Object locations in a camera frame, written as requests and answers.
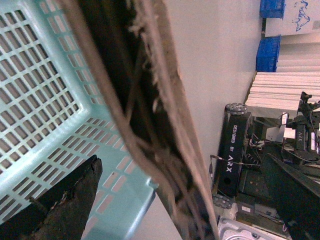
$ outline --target omni wheel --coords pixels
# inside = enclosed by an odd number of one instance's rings
[[[231,115],[243,115],[248,112],[248,107],[244,103],[229,103],[225,105],[225,109],[228,112],[228,114]]]

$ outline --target light blue plastic basket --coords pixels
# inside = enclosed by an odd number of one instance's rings
[[[0,0],[0,223],[96,154],[103,174],[82,239],[129,239],[154,196],[52,0]]]

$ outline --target plastic basket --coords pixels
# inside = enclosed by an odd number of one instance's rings
[[[256,70],[258,72],[275,72],[280,51],[281,36],[267,37],[260,40],[256,54]]]
[[[101,176],[82,238],[129,239],[154,196],[52,0],[0,0],[0,223],[93,154]]]
[[[261,0],[260,16],[264,19],[282,19],[285,12],[285,0]]]

